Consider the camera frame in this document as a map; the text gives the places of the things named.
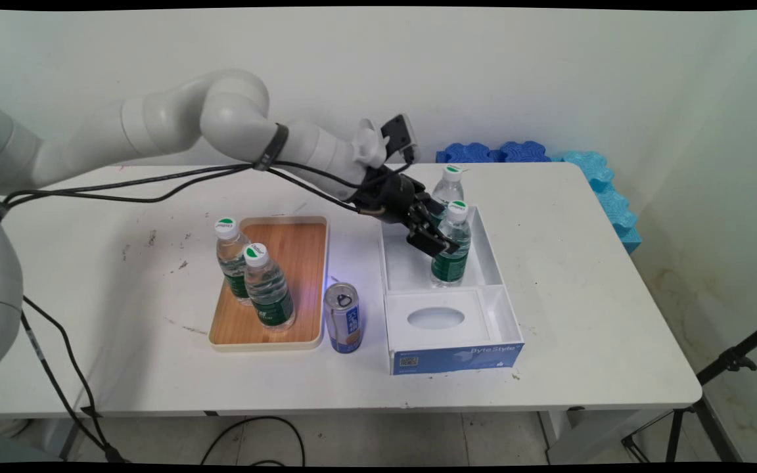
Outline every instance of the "wooden tray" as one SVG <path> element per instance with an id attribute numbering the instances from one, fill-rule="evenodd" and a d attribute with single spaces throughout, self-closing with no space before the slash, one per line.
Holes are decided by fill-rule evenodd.
<path id="1" fill-rule="evenodd" d="M 285 332 L 265 329 L 252 306 L 241 305 L 223 283 L 210 329 L 219 351 L 301 350 L 323 338 L 323 290 L 329 225 L 321 216 L 243 219 L 239 228 L 252 242 L 267 246 L 285 273 L 297 320 Z"/>

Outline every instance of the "white bottle cap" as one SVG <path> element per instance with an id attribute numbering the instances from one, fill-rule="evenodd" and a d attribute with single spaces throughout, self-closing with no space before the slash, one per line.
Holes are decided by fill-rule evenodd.
<path id="1" fill-rule="evenodd" d="M 442 168 L 442 179 L 450 183 L 456 183 L 463 174 L 463 168 L 456 164 L 448 164 Z"/>
<path id="2" fill-rule="evenodd" d="M 466 220 L 466 215 L 469 213 L 469 207 L 466 207 L 466 202 L 462 200 L 453 200 L 449 202 L 447 206 L 447 218 L 448 221 L 460 223 Z"/>
<path id="3" fill-rule="evenodd" d="M 267 254 L 267 246 L 261 243 L 250 243 L 244 246 L 244 261 L 247 261 L 247 266 L 261 267 L 270 260 L 270 256 Z"/>
<path id="4" fill-rule="evenodd" d="M 238 236 L 238 224 L 235 219 L 224 217 L 216 222 L 216 234 L 220 240 L 232 240 Z"/>

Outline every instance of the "white box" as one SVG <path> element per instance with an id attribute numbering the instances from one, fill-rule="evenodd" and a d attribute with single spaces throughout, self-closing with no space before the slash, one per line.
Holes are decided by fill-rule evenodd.
<path id="1" fill-rule="evenodd" d="M 472 245 L 458 287 L 430 283 L 429 255 L 406 242 L 403 225 L 381 225 L 390 374 L 513 367 L 524 338 L 484 221 L 469 206 Z"/>

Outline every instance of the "bottle water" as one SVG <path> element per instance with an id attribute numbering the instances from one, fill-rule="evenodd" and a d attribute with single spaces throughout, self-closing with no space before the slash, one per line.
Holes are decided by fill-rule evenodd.
<path id="1" fill-rule="evenodd" d="M 238 229 L 235 219 L 222 218 L 216 222 L 218 264 L 226 278 L 229 289 L 241 305 L 250 305 L 247 288 L 244 287 L 244 246 L 250 239 Z"/>
<path id="2" fill-rule="evenodd" d="M 451 201 L 446 207 L 447 217 L 440 222 L 439 230 L 446 237 L 454 240 L 460 248 L 453 254 L 442 252 L 432 260 L 432 284 L 435 287 L 459 286 L 466 269 L 466 256 L 472 243 L 472 231 L 466 216 L 469 208 L 462 200 Z"/>
<path id="3" fill-rule="evenodd" d="M 294 300 L 279 264 L 261 243 L 244 248 L 244 284 L 262 325 L 271 330 L 286 330 L 294 325 Z"/>
<path id="4" fill-rule="evenodd" d="M 463 186 L 460 185 L 460 177 L 463 174 L 463 168 L 450 164 L 442 170 L 442 179 L 434 187 L 432 192 L 433 200 L 438 201 L 444 206 L 442 213 L 432 214 L 430 219 L 434 227 L 439 227 L 440 222 L 446 218 L 446 206 L 453 200 L 463 200 Z"/>

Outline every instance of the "white wall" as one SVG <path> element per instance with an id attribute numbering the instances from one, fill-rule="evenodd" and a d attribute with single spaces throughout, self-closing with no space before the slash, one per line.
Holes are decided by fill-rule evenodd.
<path id="1" fill-rule="evenodd" d="M 455 141 L 598 150 L 640 214 L 634 261 L 695 368 L 757 327 L 757 12 L 0 12 L 0 108 L 42 137 L 223 67 L 264 79 L 274 120 L 339 137 L 405 111 L 429 160 Z M 229 159 L 199 143 L 150 162 Z M 757 373 L 734 375 L 706 391 L 757 459 Z"/>
<path id="2" fill-rule="evenodd" d="M 737 26 L 757 33 L 757 13 Z M 720 89 L 692 97 L 696 106 L 679 115 L 690 129 L 666 147 L 673 164 L 654 176 L 637 224 L 644 243 L 634 263 L 696 371 L 757 329 L 757 34 L 749 36 Z M 757 350 L 749 357 L 757 363 Z M 722 374 L 705 392 L 742 458 L 757 461 L 757 371 Z"/>
<path id="3" fill-rule="evenodd" d="M 411 116 L 428 159 L 455 141 L 594 149 L 629 185 L 655 159 L 704 58 L 741 13 L 306 8 L 0 12 L 0 107 L 69 137 L 100 104 L 242 67 L 274 120 L 351 137 Z M 228 162 L 205 143 L 166 164 Z"/>

